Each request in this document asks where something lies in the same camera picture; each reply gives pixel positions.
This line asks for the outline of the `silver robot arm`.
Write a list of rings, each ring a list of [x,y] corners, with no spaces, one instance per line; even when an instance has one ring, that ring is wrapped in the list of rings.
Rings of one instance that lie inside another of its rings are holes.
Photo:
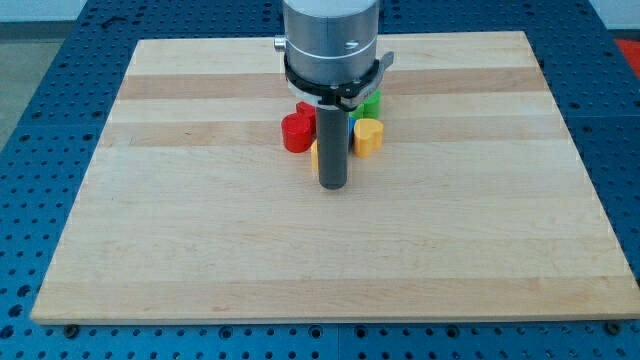
[[[337,86],[364,76],[376,57],[378,0],[283,0],[288,78]]]

